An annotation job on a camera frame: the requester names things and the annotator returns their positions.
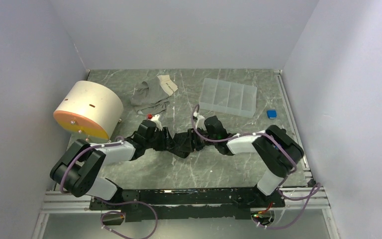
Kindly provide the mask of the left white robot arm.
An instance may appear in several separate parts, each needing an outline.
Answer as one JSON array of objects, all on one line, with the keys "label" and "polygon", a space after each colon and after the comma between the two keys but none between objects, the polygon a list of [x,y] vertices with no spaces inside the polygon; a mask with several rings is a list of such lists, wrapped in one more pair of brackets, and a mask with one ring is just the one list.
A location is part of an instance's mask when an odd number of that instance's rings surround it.
[{"label": "left white robot arm", "polygon": [[122,204],[122,188],[100,177],[100,169],[109,164],[136,160],[147,149],[169,151],[174,147],[167,127],[159,129],[154,121],[144,120],[131,136],[120,137],[114,142],[88,143],[78,139],[53,166],[50,178],[60,185],[62,193],[97,197],[109,209],[117,209]]}]

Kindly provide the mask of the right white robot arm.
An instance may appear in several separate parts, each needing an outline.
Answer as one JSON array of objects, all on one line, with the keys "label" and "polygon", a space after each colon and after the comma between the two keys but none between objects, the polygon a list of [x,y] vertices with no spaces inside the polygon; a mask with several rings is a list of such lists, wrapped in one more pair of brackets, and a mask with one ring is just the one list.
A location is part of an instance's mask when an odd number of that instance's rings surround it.
[{"label": "right white robot arm", "polygon": [[205,118],[197,112],[192,114],[191,125],[197,139],[205,145],[214,145],[223,155],[257,153],[260,156],[268,169],[256,184],[253,199],[261,207],[272,201],[274,191],[295,172],[304,156],[301,146],[277,125],[259,132],[231,134],[217,116]]}]

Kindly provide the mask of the black striped underwear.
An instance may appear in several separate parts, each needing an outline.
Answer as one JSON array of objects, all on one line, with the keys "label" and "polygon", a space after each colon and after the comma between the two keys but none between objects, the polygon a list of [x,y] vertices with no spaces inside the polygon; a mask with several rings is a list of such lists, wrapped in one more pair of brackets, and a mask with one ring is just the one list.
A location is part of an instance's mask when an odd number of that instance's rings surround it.
[{"label": "black striped underwear", "polygon": [[173,138],[174,146],[170,149],[170,153],[179,158],[187,158],[194,152],[192,134],[192,129],[188,129],[187,132],[176,133]]}]

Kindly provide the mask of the grey underwear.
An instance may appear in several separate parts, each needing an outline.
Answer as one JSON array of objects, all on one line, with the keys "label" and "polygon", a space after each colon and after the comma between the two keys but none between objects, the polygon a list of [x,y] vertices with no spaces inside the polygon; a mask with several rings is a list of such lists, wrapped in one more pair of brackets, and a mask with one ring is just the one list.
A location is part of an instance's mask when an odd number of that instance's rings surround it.
[{"label": "grey underwear", "polygon": [[169,97],[177,90],[170,75],[158,75],[137,85],[130,103],[138,115],[156,115],[166,110]]}]

